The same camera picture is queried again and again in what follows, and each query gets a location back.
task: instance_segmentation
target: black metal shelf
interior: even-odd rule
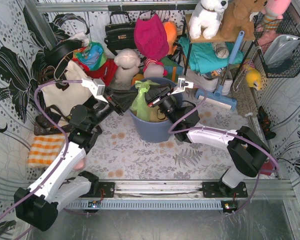
[[[258,21],[254,30],[254,44],[259,46],[258,40],[269,31],[276,31],[277,34],[287,34],[300,37],[300,32],[296,24],[288,13],[285,13],[282,20],[275,20],[267,25],[260,25],[263,15],[258,15]],[[287,59],[274,62],[267,65],[264,59],[264,53],[267,51],[272,41],[261,45],[261,51],[258,51],[259,57],[268,79],[271,78],[294,78],[300,73],[300,43]]]

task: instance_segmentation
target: pink hat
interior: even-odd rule
[[[147,21],[136,20],[134,42],[140,53],[149,59],[160,60],[168,54],[167,34],[158,14]]]

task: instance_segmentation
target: teal cloth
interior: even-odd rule
[[[189,40],[186,37],[181,37],[179,43],[182,45],[184,54],[188,56]],[[234,44],[230,42],[226,42],[225,44],[231,53],[232,49],[234,48]],[[239,64],[243,59],[244,54],[241,51],[238,51],[233,64]],[[193,43],[189,66],[192,71],[206,74],[211,71],[226,67],[228,65],[228,60],[229,57],[223,59],[218,58],[210,42]]]

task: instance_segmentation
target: red hat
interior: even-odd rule
[[[134,42],[140,53],[149,59],[160,60],[168,54],[167,34],[158,14],[146,21],[137,19]]]
[[[113,59],[106,62],[96,71],[86,71],[85,74],[93,79],[102,79],[106,86],[109,86],[115,76],[118,66]]]

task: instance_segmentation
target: blue bucket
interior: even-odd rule
[[[171,84],[173,87],[177,86],[173,81],[170,81],[164,77],[148,77],[142,79],[141,82],[145,82],[146,80],[151,80],[154,83],[164,85]],[[177,105],[181,107],[183,102],[182,93],[173,95],[177,101]],[[161,143],[168,141],[171,134],[168,133],[169,128],[172,126],[170,120],[161,121],[161,122],[148,122],[137,118],[129,109],[129,113],[132,117],[134,126],[136,128],[137,133],[141,137],[142,140],[145,140],[150,143]]]

